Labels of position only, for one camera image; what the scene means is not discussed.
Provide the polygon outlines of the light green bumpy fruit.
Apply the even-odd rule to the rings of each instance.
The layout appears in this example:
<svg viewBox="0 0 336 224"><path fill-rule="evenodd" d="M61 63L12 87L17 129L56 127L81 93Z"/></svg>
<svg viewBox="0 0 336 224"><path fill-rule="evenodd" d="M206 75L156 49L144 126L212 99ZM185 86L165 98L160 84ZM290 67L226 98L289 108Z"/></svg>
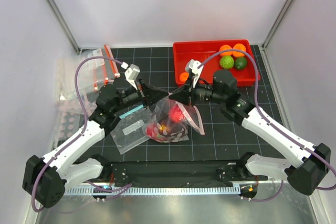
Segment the light green bumpy fruit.
<svg viewBox="0 0 336 224"><path fill-rule="evenodd" d="M234 66L234 59L232 56L223 56L220 59L219 65L223 69L231 69Z"/></svg>

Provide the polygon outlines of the pink dragon fruit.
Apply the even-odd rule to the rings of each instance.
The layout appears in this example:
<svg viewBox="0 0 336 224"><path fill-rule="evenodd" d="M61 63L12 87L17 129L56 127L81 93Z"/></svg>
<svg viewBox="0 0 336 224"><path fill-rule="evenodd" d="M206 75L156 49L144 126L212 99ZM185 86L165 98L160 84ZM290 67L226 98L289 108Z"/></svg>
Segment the pink dragon fruit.
<svg viewBox="0 0 336 224"><path fill-rule="evenodd" d="M189 140L188 129L181 124L148 124L144 134L159 143L180 142Z"/></svg>

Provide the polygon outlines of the black grid mat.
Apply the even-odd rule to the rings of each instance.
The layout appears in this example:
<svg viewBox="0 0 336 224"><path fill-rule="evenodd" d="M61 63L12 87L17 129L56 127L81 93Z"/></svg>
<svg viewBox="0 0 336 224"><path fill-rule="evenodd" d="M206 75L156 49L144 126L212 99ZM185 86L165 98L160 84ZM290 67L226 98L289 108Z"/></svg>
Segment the black grid mat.
<svg viewBox="0 0 336 224"><path fill-rule="evenodd" d="M251 45L261 76L258 85L258 103L264 111L283 124L258 45ZM140 67L140 76L150 84L172 92L177 88L174 74L173 47L112 48L114 57ZM90 147L79 159L84 161L94 154L101 154L113 162L141 161L207 161L239 159L246 152L262 156L283 158L265 140L256 134L227 120L219 111L219 105L201 102L197 108L202 116L205 135L190 128L187 141L158 143L154 140L136 146L121 155L112 136Z"/></svg>

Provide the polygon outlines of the left aluminium corner post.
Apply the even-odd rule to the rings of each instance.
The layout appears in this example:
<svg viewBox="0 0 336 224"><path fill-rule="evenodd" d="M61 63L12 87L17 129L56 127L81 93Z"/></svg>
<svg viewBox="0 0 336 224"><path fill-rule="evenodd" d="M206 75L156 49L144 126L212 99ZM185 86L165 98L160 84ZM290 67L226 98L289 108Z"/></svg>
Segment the left aluminium corner post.
<svg viewBox="0 0 336 224"><path fill-rule="evenodd" d="M81 48L76 42L67 22L65 21L61 11L58 8L57 3L55 0L45 0L47 5L49 6L50 10L52 11L56 21L60 25L62 31L64 32L65 37L67 38L68 42L70 43L71 47L75 51L75 53L79 54L81 52Z"/></svg>

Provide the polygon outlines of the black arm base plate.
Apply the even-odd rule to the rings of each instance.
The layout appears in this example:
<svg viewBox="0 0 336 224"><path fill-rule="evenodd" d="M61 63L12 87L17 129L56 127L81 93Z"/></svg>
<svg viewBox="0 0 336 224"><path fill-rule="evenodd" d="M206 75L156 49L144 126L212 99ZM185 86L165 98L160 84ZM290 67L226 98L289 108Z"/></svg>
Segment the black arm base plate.
<svg viewBox="0 0 336 224"><path fill-rule="evenodd" d="M108 162L98 178L90 182L112 181L116 186L133 187L217 187L226 182L256 181L256 176L236 161Z"/></svg>

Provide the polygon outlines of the stack of orange-zip bags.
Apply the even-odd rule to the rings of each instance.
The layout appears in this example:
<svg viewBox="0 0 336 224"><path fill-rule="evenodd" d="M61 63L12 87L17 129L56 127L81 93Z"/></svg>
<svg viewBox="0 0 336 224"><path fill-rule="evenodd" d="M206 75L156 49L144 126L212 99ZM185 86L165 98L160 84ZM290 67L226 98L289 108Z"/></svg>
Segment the stack of orange-zip bags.
<svg viewBox="0 0 336 224"><path fill-rule="evenodd" d="M85 59L98 59L85 62L78 72L78 90L81 95L96 92L105 84L110 84L120 77L120 67L113 61L114 54L111 48L104 45L102 48L84 50L81 54L70 58L59 59L56 65L56 94L59 99L77 97L75 90L75 73Z"/></svg>

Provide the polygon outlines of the dark green lime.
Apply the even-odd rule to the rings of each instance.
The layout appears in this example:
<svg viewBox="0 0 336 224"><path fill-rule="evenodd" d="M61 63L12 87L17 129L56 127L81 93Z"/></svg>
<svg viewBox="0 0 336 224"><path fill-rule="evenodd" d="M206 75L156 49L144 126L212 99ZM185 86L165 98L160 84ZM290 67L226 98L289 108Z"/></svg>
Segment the dark green lime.
<svg viewBox="0 0 336 224"><path fill-rule="evenodd" d="M234 68L236 70L243 70L247 66L247 59L245 57L238 57L235 59Z"/></svg>

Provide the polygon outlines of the aluminium corner post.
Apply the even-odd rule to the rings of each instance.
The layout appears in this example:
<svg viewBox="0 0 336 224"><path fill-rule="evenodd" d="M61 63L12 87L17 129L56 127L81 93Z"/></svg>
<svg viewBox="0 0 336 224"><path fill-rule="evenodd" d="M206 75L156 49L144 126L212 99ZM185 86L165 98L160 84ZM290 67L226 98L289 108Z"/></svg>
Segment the aluminium corner post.
<svg viewBox="0 0 336 224"><path fill-rule="evenodd" d="M76 42L67 22L65 21L61 11L58 8L57 3L55 0L45 0L47 5L49 6L50 10L52 11L56 21L60 25L62 31L64 32L65 37L67 38L68 42L70 43L71 47L75 51L75 53L79 54L81 52L81 48Z"/></svg>
<svg viewBox="0 0 336 224"><path fill-rule="evenodd" d="M270 42L272 41L274 35L276 34L277 30L279 29L280 25L282 24L284 18L289 13L292 5L294 4L295 0L285 0L284 4L282 5L273 25L271 26L270 31L268 32L264 42L261 44L262 49L266 49Z"/></svg>

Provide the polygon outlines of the right aluminium corner post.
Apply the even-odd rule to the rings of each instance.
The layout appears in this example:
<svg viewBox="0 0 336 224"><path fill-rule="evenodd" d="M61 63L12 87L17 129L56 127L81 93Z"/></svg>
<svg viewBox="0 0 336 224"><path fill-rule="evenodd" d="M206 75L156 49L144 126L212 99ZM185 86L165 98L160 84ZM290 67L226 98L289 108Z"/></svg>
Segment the right aluminium corner post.
<svg viewBox="0 0 336 224"><path fill-rule="evenodd" d="M271 26L270 31L268 32L264 42L261 44L262 49L266 49L270 42L272 41L274 35L276 34L277 30L279 29L280 25L282 24L284 18L289 13L292 5L294 4L295 0L285 0L284 4L282 5L273 25Z"/></svg>

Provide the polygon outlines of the pink-dotted bag on table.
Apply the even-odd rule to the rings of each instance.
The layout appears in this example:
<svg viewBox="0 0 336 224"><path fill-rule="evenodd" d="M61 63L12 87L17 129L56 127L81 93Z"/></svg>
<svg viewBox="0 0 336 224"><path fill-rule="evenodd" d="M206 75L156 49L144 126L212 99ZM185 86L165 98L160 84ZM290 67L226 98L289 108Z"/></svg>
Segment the pink-dotted bag on table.
<svg viewBox="0 0 336 224"><path fill-rule="evenodd" d="M72 137L83 125L84 121L82 107L74 96L67 98L61 94L57 109L56 124L52 135L53 148Z"/></svg>

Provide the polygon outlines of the pink-dotted zip bag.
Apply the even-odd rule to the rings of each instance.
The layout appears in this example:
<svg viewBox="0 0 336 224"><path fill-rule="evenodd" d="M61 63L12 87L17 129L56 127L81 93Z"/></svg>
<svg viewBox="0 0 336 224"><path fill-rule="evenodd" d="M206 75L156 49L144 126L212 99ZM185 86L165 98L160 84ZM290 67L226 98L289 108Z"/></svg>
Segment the pink-dotted zip bag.
<svg viewBox="0 0 336 224"><path fill-rule="evenodd" d="M142 131L156 142L169 143L187 141L189 128L200 135L205 134L198 108L164 98L157 102Z"/></svg>

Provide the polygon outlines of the orange tangerine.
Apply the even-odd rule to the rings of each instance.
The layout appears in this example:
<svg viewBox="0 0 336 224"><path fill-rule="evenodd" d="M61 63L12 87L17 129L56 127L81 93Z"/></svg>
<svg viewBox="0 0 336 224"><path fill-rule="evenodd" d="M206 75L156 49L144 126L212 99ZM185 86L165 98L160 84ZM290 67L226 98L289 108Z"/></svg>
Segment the orange tangerine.
<svg viewBox="0 0 336 224"><path fill-rule="evenodd" d="M246 47L243 44L240 44L240 43L235 44L233 46L233 49L239 50L239 51L234 51L233 52L233 56L235 58L240 58L240 57L244 57L245 56L244 52L246 52Z"/></svg>
<svg viewBox="0 0 336 224"><path fill-rule="evenodd" d="M219 49L219 51L224 51L220 54L221 57L225 57L225 56L231 56L232 55L232 51L228 51L229 49L231 49L232 47L230 45L222 45Z"/></svg>
<svg viewBox="0 0 336 224"><path fill-rule="evenodd" d="M189 73L188 72L182 72L179 75L179 81L182 82L182 83L185 83L185 81L188 79L188 77L189 77Z"/></svg>

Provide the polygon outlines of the red apple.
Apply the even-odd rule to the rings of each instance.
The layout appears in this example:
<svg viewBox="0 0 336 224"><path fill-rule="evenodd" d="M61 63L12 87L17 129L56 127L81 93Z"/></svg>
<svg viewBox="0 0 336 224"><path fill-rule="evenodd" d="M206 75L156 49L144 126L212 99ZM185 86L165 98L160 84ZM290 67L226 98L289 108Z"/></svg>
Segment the red apple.
<svg viewBox="0 0 336 224"><path fill-rule="evenodd" d="M178 105L174 105L170 109L169 117L174 123L180 123L185 120L185 116Z"/></svg>

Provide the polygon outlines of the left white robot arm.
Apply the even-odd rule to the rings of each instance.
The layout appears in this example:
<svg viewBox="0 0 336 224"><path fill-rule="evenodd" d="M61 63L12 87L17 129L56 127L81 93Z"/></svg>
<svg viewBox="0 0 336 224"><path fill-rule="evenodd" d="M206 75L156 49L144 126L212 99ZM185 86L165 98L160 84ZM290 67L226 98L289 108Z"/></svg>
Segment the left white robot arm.
<svg viewBox="0 0 336 224"><path fill-rule="evenodd" d="M168 94L142 79L123 92L111 84L101 87L95 110L84 116L84 124L77 133L44 156L33 155L27 160L22 188L31 196L32 209L40 212L37 202L42 209L53 207L67 189L87 180L109 180L111 169L102 156L96 155L81 164L76 164L76 160L116 128L121 120L119 111L135 104L151 106Z"/></svg>

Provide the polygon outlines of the perforated metal rail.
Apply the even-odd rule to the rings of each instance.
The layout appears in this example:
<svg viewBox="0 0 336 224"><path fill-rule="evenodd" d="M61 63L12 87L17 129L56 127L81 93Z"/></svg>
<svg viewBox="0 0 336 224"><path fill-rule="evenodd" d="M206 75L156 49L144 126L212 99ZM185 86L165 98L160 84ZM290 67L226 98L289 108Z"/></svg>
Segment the perforated metal rail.
<svg viewBox="0 0 336 224"><path fill-rule="evenodd" d="M116 195L121 190L108 193L98 190L90 185L80 185L64 193L64 196L107 196ZM211 188L136 188L131 187L123 196L179 196L179 195L239 195L239 184L230 187L211 187Z"/></svg>

